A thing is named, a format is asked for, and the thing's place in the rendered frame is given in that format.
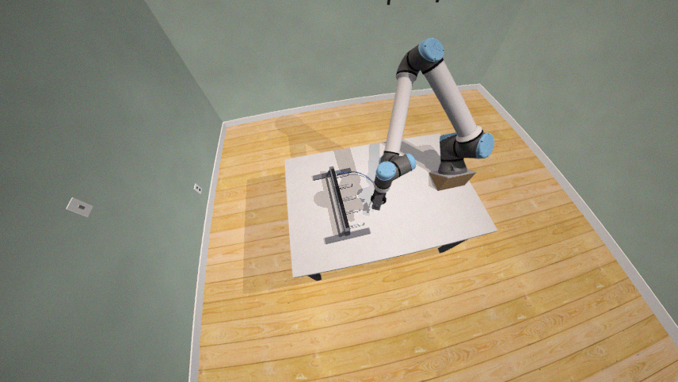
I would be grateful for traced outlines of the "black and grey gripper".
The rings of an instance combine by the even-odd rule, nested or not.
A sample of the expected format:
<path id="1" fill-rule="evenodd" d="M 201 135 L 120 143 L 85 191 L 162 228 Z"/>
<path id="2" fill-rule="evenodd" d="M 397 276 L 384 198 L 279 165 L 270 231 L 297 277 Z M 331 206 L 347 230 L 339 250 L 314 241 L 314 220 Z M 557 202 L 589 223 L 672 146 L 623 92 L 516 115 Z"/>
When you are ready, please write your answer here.
<path id="1" fill-rule="evenodd" d="M 372 202 L 372 203 L 373 203 L 373 200 L 374 200 L 374 197 L 375 197 L 375 191 L 376 191 L 376 190 L 374 190 L 373 196 L 371 196 L 371 202 Z M 385 203 L 387 202 L 387 199 L 386 199 L 386 196 L 385 196 L 386 194 L 387 194 L 387 193 L 384 193 L 384 195 L 383 195 L 383 201 L 382 201 L 382 204 L 385 204 Z M 385 199 L 386 199 L 386 200 L 385 200 Z"/>

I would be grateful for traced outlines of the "black network patch panel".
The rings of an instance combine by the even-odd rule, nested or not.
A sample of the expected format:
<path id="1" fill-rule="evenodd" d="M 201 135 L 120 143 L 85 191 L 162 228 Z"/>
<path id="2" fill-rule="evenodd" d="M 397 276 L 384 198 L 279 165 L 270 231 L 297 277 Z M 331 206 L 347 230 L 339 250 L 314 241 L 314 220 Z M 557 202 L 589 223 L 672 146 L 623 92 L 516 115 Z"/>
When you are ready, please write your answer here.
<path id="1" fill-rule="evenodd" d="M 327 173 L 313 175 L 314 181 L 318 180 L 318 179 L 323 179 L 323 178 L 326 179 L 326 183 L 327 183 L 328 190 L 329 190 L 329 197 L 330 197 L 332 208 L 333 208 L 333 214 L 334 214 L 334 218 L 335 218 L 336 225 L 337 225 L 338 235 L 326 237 L 325 238 L 326 244 L 335 243 L 335 242 L 338 242 L 338 241 L 351 239 L 351 238 L 359 237 L 359 236 L 362 236 L 362 235 L 371 234 L 369 227 L 364 228 L 364 229 L 360 229 L 360 230 L 357 230 L 357 231 L 350 231 L 350 226 L 353 226 L 353 225 L 349 226 L 349 222 L 348 222 L 348 219 L 347 219 L 347 216 L 346 216 L 347 213 L 345 211 L 345 207 L 344 207 L 343 200 L 342 200 L 344 198 L 341 197 L 341 192 L 340 192 L 340 189 L 339 189 L 339 186 L 342 186 L 342 185 L 338 185 L 337 177 L 336 177 L 337 175 L 341 175 L 340 173 L 344 173 L 344 172 L 348 172 L 348 171 L 351 171 L 351 168 L 335 171 L 334 167 L 331 166 Z M 352 172 L 348 172 L 348 173 L 345 173 L 345 174 L 349 174 L 349 173 L 352 173 Z M 341 222 L 342 222 L 342 225 L 343 225 L 343 228 L 344 228 L 344 231 L 342 233 L 340 232 L 340 228 L 339 228 L 339 225 L 338 225 L 338 222 L 337 222 L 337 215 L 336 215 L 335 208 L 334 208 L 334 205 L 333 205 L 333 198 L 332 198 L 332 195 L 331 195 L 331 192 L 330 192 L 330 187 L 329 187 L 329 182 L 328 182 L 329 177 L 331 177 L 331 180 L 332 180 L 332 183 L 333 183 L 333 189 L 334 189 L 335 196 L 336 196 L 336 199 L 337 199 L 337 205 L 338 205 L 340 216 L 341 216 Z"/>

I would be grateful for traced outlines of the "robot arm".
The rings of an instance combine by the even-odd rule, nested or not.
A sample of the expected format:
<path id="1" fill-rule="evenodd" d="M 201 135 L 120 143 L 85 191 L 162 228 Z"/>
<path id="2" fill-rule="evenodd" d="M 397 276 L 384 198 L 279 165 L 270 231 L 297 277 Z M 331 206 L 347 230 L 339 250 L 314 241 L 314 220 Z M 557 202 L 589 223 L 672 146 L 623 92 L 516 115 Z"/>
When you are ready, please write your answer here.
<path id="1" fill-rule="evenodd" d="M 456 131 L 440 136 L 438 173 L 464 174 L 467 172 L 464 158 L 485 159 L 493 151 L 493 135 L 484 133 L 482 127 L 474 122 L 443 56 L 442 43 L 438 39 L 428 38 L 409 50 L 399 64 L 386 146 L 373 181 L 376 191 L 372 209 L 380 210 L 383 194 L 389 191 L 393 180 L 416 168 L 415 158 L 409 153 L 399 156 L 399 151 L 413 82 L 416 81 L 419 71 L 426 77 Z"/>

